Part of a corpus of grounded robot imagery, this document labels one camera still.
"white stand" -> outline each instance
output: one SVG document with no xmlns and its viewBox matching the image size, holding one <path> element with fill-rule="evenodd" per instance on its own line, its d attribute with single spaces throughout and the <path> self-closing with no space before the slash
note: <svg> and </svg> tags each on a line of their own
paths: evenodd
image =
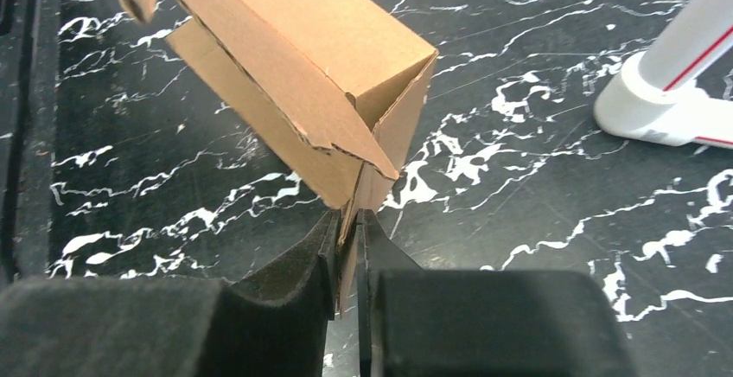
<svg viewBox="0 0 733 377">
<path fill-rule="evenodd" d="M 733 0 L 690 0 L 647 52 L 624 62 L 596 100 L 596 122 L 619 137 L 733 149 L 733 102 L 695 86 L 731 46 Z"/>
</svg>

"cardboard box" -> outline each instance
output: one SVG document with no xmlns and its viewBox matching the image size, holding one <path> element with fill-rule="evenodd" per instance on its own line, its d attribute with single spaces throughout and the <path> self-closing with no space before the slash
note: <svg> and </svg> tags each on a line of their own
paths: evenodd
<svg viewBox="0 0 733 377">
<path fill-rule="evenodd" d="M 156 0 L 120 0 L 147 22 Z M 169 45 L 332 208 L 378 209 L 437 51 L 370 0 L 178 0 Z"/>
</svg>

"red stripe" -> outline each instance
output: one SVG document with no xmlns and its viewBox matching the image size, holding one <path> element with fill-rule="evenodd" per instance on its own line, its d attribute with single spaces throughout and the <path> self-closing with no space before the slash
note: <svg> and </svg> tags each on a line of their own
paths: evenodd
<svg viewBox="0 0 733 377">
<path fill-rule="evenodd" d="M 666 92 L 666 91 L 672 90 L 672 88 L 675 87 L 679 83 L 680 80 L 684 79 L 684 77 L 690 71 L 692 71 L 693 68 L 695 68 L 698 64 L 700 64 L 700 61 L 705 60 L 705 57 L 707 57 L 713 51 L 715 51 L 717 46 L 723 44 L 725 39 L 728 38 L 731 34 L 733 34 L 733 26 L 730 26 L 728 31 L 726 31 L 723 35 L 721 35 L 720 38 L 715 40 L 715 42 L 713 42 L 710 47 L 708 47 L 697 59 L 695 59 L 695 61 L 693 61 L 692 64 L 690 64 L 690 66 L 687 66 L 687 68 L 683 70 L 682 73 L 679 74 L 679 76 L 675 77 L 674 80 L 672 80 L 672 83 L 670 83 L 669 85 L 667 85 L 667 87 L 664 88 L 664 91 Z"/>
<path fill-rule="evenodd" d="M 715 139 L 713 137 L 696 137 L 698 141 L 715 142 L 717 144 L 733 145 L 733 141 L 726 141 L 723 139 Z"/>
</svg>

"black marble surface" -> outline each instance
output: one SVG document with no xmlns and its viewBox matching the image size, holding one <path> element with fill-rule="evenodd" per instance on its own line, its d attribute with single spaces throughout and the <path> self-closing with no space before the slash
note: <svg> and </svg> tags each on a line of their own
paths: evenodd
<svg viewBox="0 0 733 377">
<path fill-rule="evenodd" d="M 373 0 L 441 58 L 379 217 L 430 268 L 589 272 L 646 376 L 733 371 L 733 153 L 599 131 L 591 105 L 686 0 Z M 175 57 L 160 0 L 62 0 L 48 274 L 238 280 L 304 235 L 317 197 Z M 699 82 L 730 99 L 733 56 Z M 354 315 L 327 376 L 356 374 Z"/>
</svg>

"white base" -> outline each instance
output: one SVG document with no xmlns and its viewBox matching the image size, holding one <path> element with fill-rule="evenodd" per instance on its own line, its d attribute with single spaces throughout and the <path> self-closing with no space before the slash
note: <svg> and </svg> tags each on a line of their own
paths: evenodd
<svg viewBox="0 0 733 377">
<path fill-rule="evenodd" d="M 680 146 L 690 142 L 733 149 L 733 102 L 712 99 L 695 80 L 663 92 L 639 75 L 644 53 L 629 57 L 598 96 L 593 113 L 618 137 Z"/>
</svg>

